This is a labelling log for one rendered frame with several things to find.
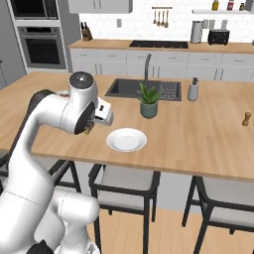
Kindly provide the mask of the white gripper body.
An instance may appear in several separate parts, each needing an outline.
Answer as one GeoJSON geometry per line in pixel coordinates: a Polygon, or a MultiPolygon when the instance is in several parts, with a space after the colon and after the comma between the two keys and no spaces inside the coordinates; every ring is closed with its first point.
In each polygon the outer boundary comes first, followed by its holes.
{"type": "Polygon", "coordinates": [[[105,118],[95,116],[94,122],[106,126],[111,126],[113,123],[113,113],[110,112],[105,118]]]}

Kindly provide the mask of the white round plate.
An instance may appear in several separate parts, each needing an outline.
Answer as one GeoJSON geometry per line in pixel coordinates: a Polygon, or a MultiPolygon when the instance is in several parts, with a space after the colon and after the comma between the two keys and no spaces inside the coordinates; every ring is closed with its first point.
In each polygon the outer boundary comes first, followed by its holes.
{"type": "Polygon", "coordinates": [[[107,145],[118,152],[135,152],[147,144],[147,136],[134,128],[120,128],[106,138],[107,145]]]}

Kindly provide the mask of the black toaster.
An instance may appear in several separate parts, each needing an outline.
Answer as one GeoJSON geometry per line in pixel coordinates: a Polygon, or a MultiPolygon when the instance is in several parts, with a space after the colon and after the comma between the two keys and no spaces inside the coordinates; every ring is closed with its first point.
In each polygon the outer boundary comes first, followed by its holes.
{"type": "Polygon", "coordinates": [[[229,40],[229,30],[210,30],[208,33],[207,42],[210,45],[227,45],[229,40]]]}

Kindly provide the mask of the dark grey sink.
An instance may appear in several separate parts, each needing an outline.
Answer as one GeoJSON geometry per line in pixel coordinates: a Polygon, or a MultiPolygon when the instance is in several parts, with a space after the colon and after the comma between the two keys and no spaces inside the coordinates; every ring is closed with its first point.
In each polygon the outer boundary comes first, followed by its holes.
{"type": "MultiPolygon", "coordinates": [[[[116,78],[105,95],[112,97],[141,98],[142,90],[139,85],[140,82],[143,82],[143,80],[116,78]]],[[[160,100],[182,100],[181,83],[179,81],[148,80],[147,88],[151,89],[152,87],[155,88],[155,93],[163,91],[159,97],[160,100]]]]}

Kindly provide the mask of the green plant in grey pot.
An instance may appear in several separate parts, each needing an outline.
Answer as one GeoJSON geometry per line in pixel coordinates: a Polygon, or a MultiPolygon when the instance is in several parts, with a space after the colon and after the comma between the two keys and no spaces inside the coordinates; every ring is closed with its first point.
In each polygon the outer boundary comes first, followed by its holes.
{"type": "Polygon", "coordinates": [[[163,91],[155,92],[155,87],[148,89],[142,82],[139,83],[142,91],[140,98],[140,112],[141,115],[147,119],[152,119],[158,112],[158,100],[163,94],[163,91]]]}

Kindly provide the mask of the black stool with grey seat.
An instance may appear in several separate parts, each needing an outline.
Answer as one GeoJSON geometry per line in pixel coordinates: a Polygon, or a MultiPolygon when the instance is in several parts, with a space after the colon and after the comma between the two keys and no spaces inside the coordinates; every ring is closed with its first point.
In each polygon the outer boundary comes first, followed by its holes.
{"type": "Polygon", "coordinates": [[[144,216],[143,254],[149,254],[149,221],[156,218],[160,178],[160,172],[101,164],[94,164],[88,175],[91,195],[102,209],[144,216]]]}
{"type": "MultiPolygon", "coordinates": [[[[0,193],[7,185],[8,170],[7,170],[8,154],[0,151],[0,193]]],[[[64,161],[54,158],[34,157],[34,159],[42,164],[54,178],[55,185],[61,189],[73,189],[76,192],[81,192],[79,179],[75,163],[73,161],[64,161]]]]}
{"type": "Polygon", "coordinates": [[[199,254],[208,226],[254,232],[254,183],[193,176],[185,207],[185,227],[192,205],[199,206],[202,223],[193,250],[199,254]]]}

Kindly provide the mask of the wooden knife block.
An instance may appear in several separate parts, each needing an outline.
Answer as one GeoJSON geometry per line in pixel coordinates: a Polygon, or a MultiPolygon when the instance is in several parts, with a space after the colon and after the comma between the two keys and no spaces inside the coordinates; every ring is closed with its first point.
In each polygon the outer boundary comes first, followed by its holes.
{"type": "Polygon", "coordinates": [[[90,30],[87,27],[86,23],[81,22],[80,26],[81,26],[82,39],[84,41],[91,41],[92,40],[92,35],[91,35],[90,30]]]}

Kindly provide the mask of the white base cupboards run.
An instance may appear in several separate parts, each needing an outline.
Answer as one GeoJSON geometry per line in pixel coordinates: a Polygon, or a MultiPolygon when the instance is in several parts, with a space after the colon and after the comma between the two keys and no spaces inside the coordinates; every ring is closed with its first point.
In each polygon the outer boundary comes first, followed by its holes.
{"type": "Polygon", "coordinates": [[[74,71],[101,75],[143,77],[148,54],[149,77],[254,82],[254,56],[248,54],[70,50],[74,71]]]}

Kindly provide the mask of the grey soap dispenser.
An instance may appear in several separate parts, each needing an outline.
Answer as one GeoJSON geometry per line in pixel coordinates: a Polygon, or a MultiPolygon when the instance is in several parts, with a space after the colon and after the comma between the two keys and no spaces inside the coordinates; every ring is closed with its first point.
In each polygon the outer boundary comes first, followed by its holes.
{"type": "Polygon", "coordinates": [[[194,77],[192,83],[189,85],[187,99],[189,101],[196,101],[198,98],[198,79],[194,77]]]}

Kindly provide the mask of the black hob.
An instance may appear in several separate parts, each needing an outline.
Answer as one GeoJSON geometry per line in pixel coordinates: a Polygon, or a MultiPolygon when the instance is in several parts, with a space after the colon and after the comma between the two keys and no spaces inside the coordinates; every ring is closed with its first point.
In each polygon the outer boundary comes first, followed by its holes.
{"type": "Polygon", "coordinates": [[[129,47],[131,48],[164,48],[164,49],[188,49],[188,42],[181,41],[140,41],[134,40],[129,47]]]}

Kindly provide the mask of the grey tall cabinet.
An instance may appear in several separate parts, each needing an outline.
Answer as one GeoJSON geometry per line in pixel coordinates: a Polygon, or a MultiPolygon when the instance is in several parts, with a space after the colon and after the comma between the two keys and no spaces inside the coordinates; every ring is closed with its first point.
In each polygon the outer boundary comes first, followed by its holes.
{"type": "Polygon", "coordinates": [[[71,72],[70,49],[80,39],[79,17],[68,8],[68,0],[56,0],[57,20],[16,19],[10,0],[0,0],[0,89],[33,71],[71,72]],[[19,27],[58,27],[61,33],[65,69],[27,67],[19,27]]]}

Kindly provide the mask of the silver cylindrical canister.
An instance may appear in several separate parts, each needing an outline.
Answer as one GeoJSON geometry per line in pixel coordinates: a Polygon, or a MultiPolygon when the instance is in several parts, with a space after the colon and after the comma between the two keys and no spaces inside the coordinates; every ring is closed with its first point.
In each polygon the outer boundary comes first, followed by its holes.
{"type": "Polygon", "coordinates": [[[203,21],[193,21],[190,33],[190,42],[192,44],[199,44],[201,42],[203,30],[203,21]]]}

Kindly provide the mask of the brown wooden pepper mill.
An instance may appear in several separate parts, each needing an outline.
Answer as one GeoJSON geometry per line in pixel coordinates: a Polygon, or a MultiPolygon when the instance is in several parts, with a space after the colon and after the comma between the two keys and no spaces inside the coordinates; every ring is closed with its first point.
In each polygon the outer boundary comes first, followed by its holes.
{"type": "Polygon", "coordinates": [[[248,126],[249,125],[249,119],[252,116],[251,112],[245,112],[244,120],[242,122],[242,126],[248,126]]]}

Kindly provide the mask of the white wall cupboards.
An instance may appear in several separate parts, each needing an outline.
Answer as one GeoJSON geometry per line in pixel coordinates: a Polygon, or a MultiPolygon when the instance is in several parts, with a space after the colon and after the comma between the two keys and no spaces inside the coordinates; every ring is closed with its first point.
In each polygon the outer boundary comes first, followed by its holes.
{"type": "Polygon", "coordinates": [[[68,8],[78,14],[129,14],[133,0],[68,0],[68,8]]]}

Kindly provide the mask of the white wall shelf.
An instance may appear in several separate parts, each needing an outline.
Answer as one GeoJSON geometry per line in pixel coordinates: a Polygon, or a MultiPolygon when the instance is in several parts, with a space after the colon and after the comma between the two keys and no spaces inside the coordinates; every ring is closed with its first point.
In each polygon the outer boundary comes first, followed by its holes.
{"type": "Polygon", "coordinates": [[[227,10],[217,10],[217,11],[212,11],[212,10],[203,10],[203,9],[194,9],[191,10],[193,14],[212,14],[212,15],[218,15],[218,14],[227,14],[227,15],[252,15],[254,13],[251,13],[249,11],[243,10],[232,10],[232,11],[227,11],[227,10]]]}

